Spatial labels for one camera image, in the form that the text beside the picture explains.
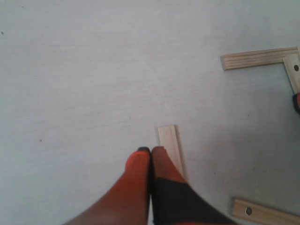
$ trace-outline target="wooden strip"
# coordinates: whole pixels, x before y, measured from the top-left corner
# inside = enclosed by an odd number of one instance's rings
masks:
[[[283,58],[287,75],[294,94],[300,92],[300,61],[298,54],[287,55]]]
[[[159,127],[157,128],[157,131],[159,137],[159,145],[164,146],[173,164],[184,177],[175,126],[169,125]]]
[[[233,53],[221,56],[223,70],[241,69],[282,63],[289,54],[299,54],[297,47]]]
[[[234,200],[232,215],[265,225],[300,225],[300,217],[246,202],[241,199]]]

